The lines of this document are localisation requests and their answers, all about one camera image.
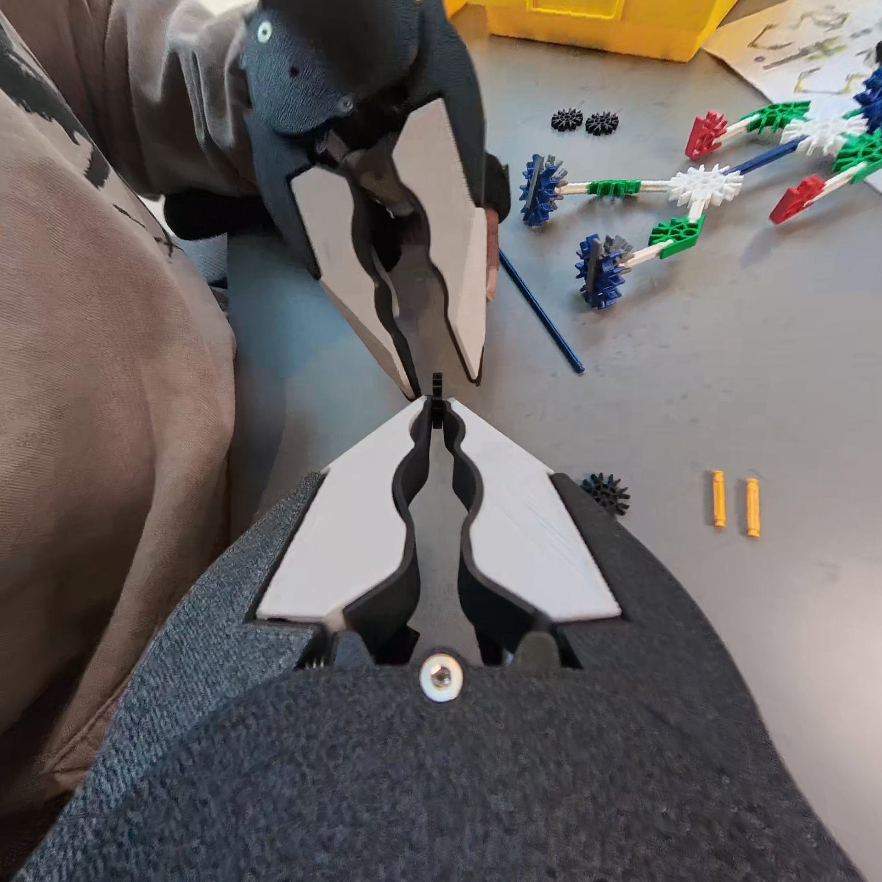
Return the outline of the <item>printed instruction sheet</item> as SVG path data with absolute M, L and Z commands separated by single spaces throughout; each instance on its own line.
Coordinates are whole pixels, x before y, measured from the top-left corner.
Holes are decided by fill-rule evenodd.
M 792 1 L 719 27 L 702 48 L 765 104 L 809 102 L 830 118 L 858 109 L 880 40 L 879 1 Z

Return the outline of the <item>person's left forearm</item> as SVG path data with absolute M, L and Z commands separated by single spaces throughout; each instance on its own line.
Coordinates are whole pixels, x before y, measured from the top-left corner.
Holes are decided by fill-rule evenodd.
M 141 196 L 256 194 L 240 57 L 254 2 L 2 2 L 2 21 Z

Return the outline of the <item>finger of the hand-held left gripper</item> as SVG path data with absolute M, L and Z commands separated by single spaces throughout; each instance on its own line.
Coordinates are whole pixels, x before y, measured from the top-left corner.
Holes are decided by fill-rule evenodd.
M 447 327 L 469 381 L 479 384 L 486 340 L 487 217 L 472 199 L 442 98 L 409 114 L 391 161 L 425 217 L 429 260 L 445 291 Z
M 397 325 L 398 298 L 372 242 L 369 199 L 345 175 L 313 167 L 290 183 L 319 281 L 383 372 L 410 401 L 421 396 Z

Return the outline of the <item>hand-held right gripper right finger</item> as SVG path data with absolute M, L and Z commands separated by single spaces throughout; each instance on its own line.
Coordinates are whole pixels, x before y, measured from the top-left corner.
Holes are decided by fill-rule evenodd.
M 622 617 L 558 491 L 565 476 L 457 400 L 444 404 L 443 432 L 466 510 L 458 598 L 476 633 L 514 652 L 531 632 Z

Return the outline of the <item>person's beige shirt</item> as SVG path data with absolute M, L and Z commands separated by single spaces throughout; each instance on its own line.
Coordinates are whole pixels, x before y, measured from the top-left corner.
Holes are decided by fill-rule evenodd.
M 2 817 L 91 766 L 219 546 L 236 342 L 2 21 Z

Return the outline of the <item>colourful toy rod model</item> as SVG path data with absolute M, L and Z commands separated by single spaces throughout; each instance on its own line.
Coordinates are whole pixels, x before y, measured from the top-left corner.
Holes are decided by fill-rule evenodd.
M 623 237 L 598 234 L 579 244 L 575 266 L 582 282 L 580 294 L 590 309 L 605 310 L 621 297 L 625 276 L 634 268 L 694 247 L 708 209 L 738 197 L 746 175 L 798 153 L 817 153 L 832 160 L 831 176 L 809 175 L 781 196 L 769 215 L 770 222 L 779 226 L 832 193 L 879 172 L 880 95 L 878 43 L 875 67 L 862 82 L 861 91 L 853 96 L 854 109 L 847 112 L 824 116 L 812 101 L 788 101 L 767 104 L 733 123 L 717 112 L 697 116 L 684 151 L 689 160 L 707 158 L 743 135 L 779 136 L 776 147 L 733 167 L 692 166 L 665 180 L 624 178 L 570 183 L 560 161 L 551 155 L 535 154 L 526 164 L 520 186 L 523 222 L 530 228 L 543 226 L 558 203 L 570 196 L 624 200 L 658 193 L 685 209 L 683 216 L 653 226 L 643 249 L 635 249 Z

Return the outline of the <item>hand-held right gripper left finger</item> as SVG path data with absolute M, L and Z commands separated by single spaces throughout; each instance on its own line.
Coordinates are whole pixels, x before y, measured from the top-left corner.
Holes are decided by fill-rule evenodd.
M 421 588 L 409 509 L 429 474 L 432 432 L 423 396 L 323 470 L 258 620 L 352 631 L 371 652 L 407 625 Z

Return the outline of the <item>grey desk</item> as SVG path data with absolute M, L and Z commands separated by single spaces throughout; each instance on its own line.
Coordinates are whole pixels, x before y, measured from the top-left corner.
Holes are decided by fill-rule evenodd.
M 433 430 L 410 505 L 420 598 L 378 652 L 256 618 L 321 473 L 272 511 L 243 635 L 293 638 L 80 860 L 110 880 L 861 880 L 782 765 L 717 633 L 564 475 L 622 609 L 506 652 L 458 598 L 466 510 Z

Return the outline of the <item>long blue toy rod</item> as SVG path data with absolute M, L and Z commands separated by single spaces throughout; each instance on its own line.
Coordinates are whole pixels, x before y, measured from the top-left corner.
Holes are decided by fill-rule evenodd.
M 567 363 L 576 375 L 583 375 L 586 370 L 584 364 L 581 360 L 579 360 L 565 338 L 561 335 L 561 333 L 557 329 L 557 325 L 555 325 L 555 323 L 546 313 L 542 304 L 537 300 L 532 290 L 529 288 L 527 283 L 522 279 L 518 271 L 513 266 L 511 260 L 508 259 L 508 257 L 501 249 L 499 249 L 498 251 L 498 256 L 502 270 L 505 272 L 509 280 L 513 282 L 518 292 L 520 292 L 530 310 L 534 313 L 549 338 L 557 347 L 557 350 L 567 361 Z

